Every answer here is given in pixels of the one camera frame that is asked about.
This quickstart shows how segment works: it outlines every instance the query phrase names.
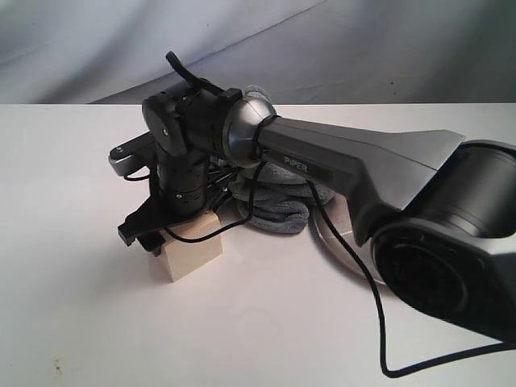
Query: circular metal base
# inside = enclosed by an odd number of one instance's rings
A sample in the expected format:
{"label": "circular metal base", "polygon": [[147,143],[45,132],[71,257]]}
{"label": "circular metal base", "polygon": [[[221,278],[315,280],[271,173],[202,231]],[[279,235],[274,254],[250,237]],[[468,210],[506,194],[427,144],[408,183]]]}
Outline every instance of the circular metal base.
{"label": "circular metal base", "polygon": [[[356,254],[358,254],[358,257],[362,259],[362,261],[371,272],[374,280],[379,284],[384,284],[380,274],[378,274],[377,268],[372,262],[370,241],[368,241],[362,247],[357,246],[355,242],[352,231],[352,223],[349,218],[349,211],[347,210],[346,199],[342,195],[336,194],[335,198],[330,201],[325,208],[337,231],[342,235],[344,240],[349,243],[352,249],[355,250]],[[351,258],[349,253],[333,236],[333,234],[331,234],[330,229],[324,222],[324,219],[318,210],[314,211],[314,222],[318,236],[328,246],[335,258],[337,258],[341,264],[352,270],[354,273],[364,277],[364,274],[356,262]]]}

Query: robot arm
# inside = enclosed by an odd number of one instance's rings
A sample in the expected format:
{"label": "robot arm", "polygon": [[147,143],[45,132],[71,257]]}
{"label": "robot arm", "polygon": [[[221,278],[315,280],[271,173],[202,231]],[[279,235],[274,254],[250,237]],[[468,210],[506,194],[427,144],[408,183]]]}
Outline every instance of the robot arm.
{"label": "robot arm", "polygon": [[[213,203],[210,157],[278,164],[347,198],[356,242],[372,239],[385,283],[415,309],[516,342],[516,147],[451,131],[388,134],[285,119],[167,59],[184,82],[143,104],[149,133],[111,151],[120,176],[157,168],[166,225]],[[158,252],[145,202],[119,227]]]}

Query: black wire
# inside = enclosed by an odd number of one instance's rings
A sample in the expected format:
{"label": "black wire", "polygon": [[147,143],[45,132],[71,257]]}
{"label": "black wire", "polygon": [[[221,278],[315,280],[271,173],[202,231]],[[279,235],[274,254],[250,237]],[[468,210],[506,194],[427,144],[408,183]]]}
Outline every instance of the black wire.
{"label": "black wire", "polygon": [[147,180],[150,176],[150,173],[148,175],[138,177],[131,177],[131,175],[126,175],[123,177],[123,179],[127,181],[144,181]]}
{"label": "black wire", "polygon": [[174,239],[179,240],[180,242],[200,243],[200,242],[204,242],[205,240],[208,240],[210,238],[213,238],[214,236],[222,234],[224,231],[230,230],[233,227],[241,226],[241,225],[249,222],[252,219],[252,217],[254,216],[254,201],[255,201],[256,183],[258,182],[258,177],[260,176],[260,172],[264,166],[265,166],[265,163],[263,163],[263,162],[260,165],[258,165],[258,168],[256,169],[254,175],[252,176],[251,187],[249,188],[249,212],[248,212],[248,216],[246,216],[244,219],[241,219],[238,222],[234,222],[234,223],[228,224],[224,227],[221,227],[217,231],[214,231],[208,235],[204,235],[200,238],[193,238],[193,239],[183,238],[182,236],[179,236],[178,234],[176,234],[175,232],[173,232],[166,226],[163,227],[163,230],[167,234],[172,236]]}
{"label": "black wire", "polygon": [[385,313],[383,305],[381,304],[380,292],[378,291],[377,284],[372,278],[371,272],[369,272],[367,266],[364,262],[358,257],[356,252],[352,249],[352,247],[344,240],[342,235],[336,230],[334,224],[331,222],[330,218],[326,210],[324,209],[324,205],[321,202],[321,199],[318,195],[318,192],[315,188],[315,185],[312,181],[308,181],[308,185],[312,194],[314,195],[315,203],[319,211],[321,212],[322,218],[324,222],[331,230],[333,236],[343,245],[349,255],[353,258],[356,264],[359,265],[360,270],[365,275],[365,279],[369,283],[369,287],[372,290],[372,295],[374,296],[374,301],[377,304],[377,312],[378,312],[378,322],[380,324],[380,367],[381,371],[390,378],[398,378],[404,377],[406,375],[410,375],[411,373],[415,373],[418,371],[422,371],[423,369],[429,369],[431,367],[435,367],[437,365],[451,363],[452,361],[468,359],[475,356],[487,355],[489,353],[495,352],[504,352],[504,351],[512,351],[516,349],[516,343],[496,343],[491,345],[486,345],[484,347],[478,347],[473,349],[468,349],[465,351],[451,353],[449,355],[435,357],[434,359],[425,360],[421,363],[412,364],[408,367],[391,370],[387,365],[387,338],[385,333]]}

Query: white tabletop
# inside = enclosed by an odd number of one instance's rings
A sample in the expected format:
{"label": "white tabletop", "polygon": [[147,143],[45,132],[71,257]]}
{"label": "white tabletop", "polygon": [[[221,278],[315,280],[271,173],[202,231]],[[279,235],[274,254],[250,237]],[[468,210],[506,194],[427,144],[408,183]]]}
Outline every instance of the white tabletop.
{"label": "white tabletop", "polygon": [[[380,131],[516,144],[516,105],[279,106]],[[314,241],[249,227],[177,283],[116,227],[146,197],[107,163],[146,131],[139,106],[0,106],[0,385],[514,385],[515,353],[391,381],[364,282]],[[384,291],[391,368],[490,339]]]}

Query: wooden block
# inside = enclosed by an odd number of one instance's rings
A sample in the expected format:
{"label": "wooden block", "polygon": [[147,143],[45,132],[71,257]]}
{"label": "wooden block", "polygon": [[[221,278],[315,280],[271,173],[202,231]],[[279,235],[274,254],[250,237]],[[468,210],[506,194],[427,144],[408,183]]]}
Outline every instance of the wooden block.
{"label": "wooden block", "polygon": [[[192,222],[172,227],[179,236],[191,239],[210,234],[220,228],[218,216],[210,211]],[[201,243],[183,243],[161,232],[166,242],[161,247],[158,260],[167,271],[172,281],[177,281],[206,262],[220,256],[223,252],[221,235]]]}

